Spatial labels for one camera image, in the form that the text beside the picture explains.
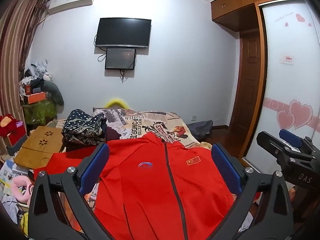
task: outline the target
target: small monitor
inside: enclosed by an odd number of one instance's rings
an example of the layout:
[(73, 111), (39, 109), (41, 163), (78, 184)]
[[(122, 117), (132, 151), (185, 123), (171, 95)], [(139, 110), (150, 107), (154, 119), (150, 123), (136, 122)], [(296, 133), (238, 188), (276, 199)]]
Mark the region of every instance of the small monitor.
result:
[(108, 48), (105, 69), (133, 70), (136, 49)]
[(148, 48), (151, 20), (135, 18), (100, 18), (96, 47)]

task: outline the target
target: screw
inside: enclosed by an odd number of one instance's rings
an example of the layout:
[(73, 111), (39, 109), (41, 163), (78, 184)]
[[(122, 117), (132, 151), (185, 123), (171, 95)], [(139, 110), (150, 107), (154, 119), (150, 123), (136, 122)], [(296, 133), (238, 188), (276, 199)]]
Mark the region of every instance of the screw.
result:
[(39, 175), (40, 177), (43, 177), (43, 176), (45, 175), (45, 171), (40, 171), (40, 172), (38, 173), (38, 175)]
[(246, 171), (247, 173), (253, 173), (253, 168), (251, 168), (251, 167), (246, 167), (246, 168), (245, 168), (245, 171)]
[(68, 172), (68, 173), (73, 173), (75, 170), (76, 170), (76, 168), (73, 167), (73, 166), (67, 168), (67, 172)]
[(277, 175), (278, 177), (282, 177), (282, 172), (281, 172), (281, 171), (276, 171), (276, 175)]

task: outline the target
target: wooden floor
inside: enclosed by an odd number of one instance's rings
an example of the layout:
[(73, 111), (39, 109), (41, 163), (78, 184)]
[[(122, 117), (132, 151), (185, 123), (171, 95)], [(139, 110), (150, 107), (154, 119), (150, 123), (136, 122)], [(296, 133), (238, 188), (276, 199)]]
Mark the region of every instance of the wooden floor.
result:
[(234, 157), (238, 157), (243, 146), (244, 140), (235, 132), (228, 129), (216, 129), (210, 131), (210, 137), (204, 140), (210, 144), (220, 142), (226, 150)]

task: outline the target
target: zipper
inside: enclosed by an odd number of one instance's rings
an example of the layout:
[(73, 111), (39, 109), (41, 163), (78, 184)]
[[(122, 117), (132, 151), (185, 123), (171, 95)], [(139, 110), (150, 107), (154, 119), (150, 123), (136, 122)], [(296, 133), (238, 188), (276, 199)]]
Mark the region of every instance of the zipper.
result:
[(172, 171), (171, 171), (171, 168), (170, 168), (170, 165), (169, 165), (168, 149), (167, 149), (167, 143), (166, 143), (166, 142), (164, 142), (164, 151), (165, 151), (165, 160), (166, 160), (166, 162), (167, 162), (167, 169), (168, 169), (168, 172), (169, 172), (169, 177), (170, 177), (171, 185), (172, 185), (172, 188), (173, 188), (173, 192), (174, 192), (174, 194), (176, 195), (176, 198), (177, 198), (177, 201), (178, 201), (178, 206), (179, 206), (179, 209), (180, 209), (180, 215), (181, 215), (181, 220), (182, 220), (183, 236), (184, 236), (184, 239), (185, 239), (185, 240), (188, 240), (186, 215), (185, 215), (185, 213), (184, 213), (183, 206), (182, 206), (182, 202), (181, 202), (180, 196), (179, 196), (179, 194), (178, 194), (177, 187), (176, 187), (176, 184), (175, 184), (175, 182), (174, 182), (173, 175), (172, 175)]
[(130, 232), (131, 238), (132, 238), (132, 240), (134, 240), (134, 239), (133, 239), (133, 235), (132, 235), (131, 230), (130, 230), (129, 220), (128, 220), (127, 212), (125, 211), (124, 203), (123, 203), (123, 210), (124, 210), (125, 219), (127, 220), (128, 229), (129, 229), (129, 232)]

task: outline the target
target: flower cutout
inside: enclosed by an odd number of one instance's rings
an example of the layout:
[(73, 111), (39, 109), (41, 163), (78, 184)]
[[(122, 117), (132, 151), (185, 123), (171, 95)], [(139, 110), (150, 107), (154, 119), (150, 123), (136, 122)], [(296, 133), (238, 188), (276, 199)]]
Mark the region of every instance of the flower cutout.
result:
[(48, 143), (48, 141), (46, 141), (45, 139), (43, 139), (43, 140), (40, 140), (39, 145), (45, 145), (45, 144), (47, 144), (47, 143)]
[(49, 132), (46, 132), (44, 135), (46, 135), (46, 136), (51, 136), (51, 135), (53, 135), (53, 132), (51, 132), (51, 131), (49, 131)]

